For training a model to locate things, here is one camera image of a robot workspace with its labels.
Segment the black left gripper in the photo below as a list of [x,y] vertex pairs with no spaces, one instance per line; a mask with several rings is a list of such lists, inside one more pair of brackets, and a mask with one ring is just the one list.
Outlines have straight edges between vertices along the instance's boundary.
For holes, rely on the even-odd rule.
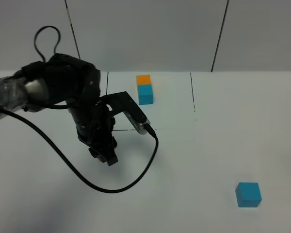
[[104,98],[94,101],[69,99],[69,112],[76,124],[78,139],[89,149],[94,158],[108,166],[118,162],[114,149],[117,143],[112,135],[115,119],[110,115]]

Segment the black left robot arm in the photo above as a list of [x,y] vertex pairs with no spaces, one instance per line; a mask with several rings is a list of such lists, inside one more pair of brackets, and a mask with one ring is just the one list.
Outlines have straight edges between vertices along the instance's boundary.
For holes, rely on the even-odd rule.
[[111,166],[118,161],[112,136],[115,120],[100,97],[100,77],[93,64],[57,53],[48,62],[31,63],[0,78],[0,108],[11,112],[67,109],[79,140],[93,157]]

